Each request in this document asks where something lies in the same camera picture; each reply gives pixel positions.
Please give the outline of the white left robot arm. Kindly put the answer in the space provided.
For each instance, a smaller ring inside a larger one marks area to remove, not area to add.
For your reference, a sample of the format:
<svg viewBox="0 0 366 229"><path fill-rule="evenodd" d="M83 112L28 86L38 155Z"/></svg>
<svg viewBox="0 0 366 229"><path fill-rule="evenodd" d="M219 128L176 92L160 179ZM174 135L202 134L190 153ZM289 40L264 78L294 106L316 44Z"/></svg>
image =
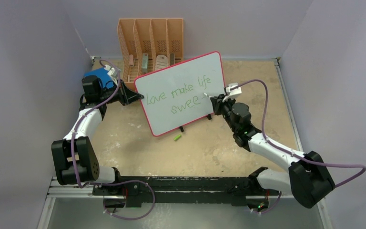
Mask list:
<svg viewBox="0 0 366 229"><path fill-rule="evenodd" d="M57 180L61 185L104 184L111 195L118 195L123 189L120 174L114 167L100 166L91 138L103 121L108 104L129 105L144 96L129 89L123 81L107 88L99 77L90 75L81 82L84 94L80 98L78 119L63 139L51 145Z"/></svg>

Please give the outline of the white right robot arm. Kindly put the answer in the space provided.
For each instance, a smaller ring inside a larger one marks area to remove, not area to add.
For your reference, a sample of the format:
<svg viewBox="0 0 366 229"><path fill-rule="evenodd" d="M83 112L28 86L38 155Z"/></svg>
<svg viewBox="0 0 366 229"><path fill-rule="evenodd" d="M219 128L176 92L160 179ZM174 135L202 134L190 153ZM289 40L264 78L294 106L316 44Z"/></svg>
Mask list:
<svg viewBox="0 0 366 229"><path fill-rule="evenodd" d="M277 143L251 123L248 105L234 99L224 100L224 94L210 98L215 115L221 115L233 132L235 143L255 154L274 162L285 172L264 169L249 180L248 187L254 194L266 189L292 194L305 208L312 208L336 185L323 165L322 157L311 151L304 153Z"/></svg>

